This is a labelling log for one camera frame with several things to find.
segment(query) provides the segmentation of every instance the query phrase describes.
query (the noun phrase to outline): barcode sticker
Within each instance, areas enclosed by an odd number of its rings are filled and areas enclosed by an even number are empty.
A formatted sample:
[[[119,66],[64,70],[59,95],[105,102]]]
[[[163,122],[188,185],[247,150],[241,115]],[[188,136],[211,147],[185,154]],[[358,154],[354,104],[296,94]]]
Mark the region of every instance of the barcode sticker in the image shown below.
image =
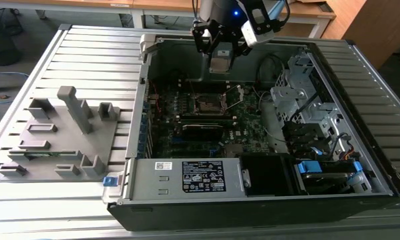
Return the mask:
[[[155,170],[172,170],[172,162],[156,161],[153,169]]]
[[[109,4],[112,7],[128,8],[129,4]]]

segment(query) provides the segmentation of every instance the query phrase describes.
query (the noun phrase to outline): gray carpet floor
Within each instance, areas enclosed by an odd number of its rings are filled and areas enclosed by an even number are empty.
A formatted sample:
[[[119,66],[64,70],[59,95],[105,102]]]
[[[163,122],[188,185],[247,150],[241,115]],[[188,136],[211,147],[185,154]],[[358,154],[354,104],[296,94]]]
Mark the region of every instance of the gray carpet floor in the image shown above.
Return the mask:
[[[103,26],[103,27],[133,27],[132,16],[112,13],[88,13],[47,11],[47,19],[40,20],[33,10],[20,9],[17,17],[24,32],[13,37],[17,49],[23,52],[23,59],[11,66],[0,67],[0,72],[23,72],[29,74],[35,68],[41,54],[56,34],[61,24]],[[153,18],[145,16],[147,27],[155,29],[189,30],[192,18],[160,17],[161,24],[155,24]],[[380,74],[400,97],[400,61],[391,57],[380,69]],[[21,75],[0,75],[0,96],[9,96],[12,100],[24,85],[25,78]],[[0,104],[0,120],[11,104]]]

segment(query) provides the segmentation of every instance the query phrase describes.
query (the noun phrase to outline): aluminum workbench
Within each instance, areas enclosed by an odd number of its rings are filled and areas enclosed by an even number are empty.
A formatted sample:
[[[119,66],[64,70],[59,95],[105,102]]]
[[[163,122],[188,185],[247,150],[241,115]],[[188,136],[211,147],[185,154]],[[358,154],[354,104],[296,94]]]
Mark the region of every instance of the aluminum workbench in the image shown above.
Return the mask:
[[[145,33],[188,35],[184,31],[71,26],[61,28],[0,122],[0,161],[17,144],[31,114],[31,98],[63,104],[57,89],[75,86],[89,106],[101,101],[120,107],[109,172],[124,168],[137,81],[140,38]],[[276,40],[299,41],[284,37]],[[400,173],[400,99],[355,45],[340,40],[315,42],[340,78],[378,143]],[[129,232],[101,200],[100,182],[0,182],[0,239],[216,239],[271,236],[284,239],[388,239],[400,236],[400,204],[371,210],[339,222],[261,228]]]

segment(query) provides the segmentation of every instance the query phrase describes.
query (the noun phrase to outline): wooden desk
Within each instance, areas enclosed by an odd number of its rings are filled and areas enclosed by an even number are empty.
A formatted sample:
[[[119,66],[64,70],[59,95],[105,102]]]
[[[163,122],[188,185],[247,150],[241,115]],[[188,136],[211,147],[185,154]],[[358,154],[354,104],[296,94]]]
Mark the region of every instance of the wooden desk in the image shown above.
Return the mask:
[[[335,19],[316,3],[290,5],[291,18],[279,35],[320,38]],[[132,14],[135,28],[145,27],[145,15],[193,17],[191,0],[0,0],[0,8]]]
[[[277,35],[320,38],[330,24],[330,21],[336,18],[334,12],[324,12],[316,3],[294,2],[291,5],[290,24]],[[145,23],[143,15],[161,15],[177,17],[193,17],[193,6],[191,0],[133,0],[132,6],[133,20],[141,22],[141,25],[135,25],[136,28],[143,28]],[[284,9],[280,17],[287,16]]]

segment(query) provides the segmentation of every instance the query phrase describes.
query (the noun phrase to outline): warning label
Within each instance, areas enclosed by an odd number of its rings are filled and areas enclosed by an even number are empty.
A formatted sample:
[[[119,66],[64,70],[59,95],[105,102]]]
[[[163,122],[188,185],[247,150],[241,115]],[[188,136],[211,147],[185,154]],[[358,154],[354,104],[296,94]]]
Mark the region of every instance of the warning label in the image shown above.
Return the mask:
[[[183,161],[181,190],[185,193],[225,192],[223,161]]]

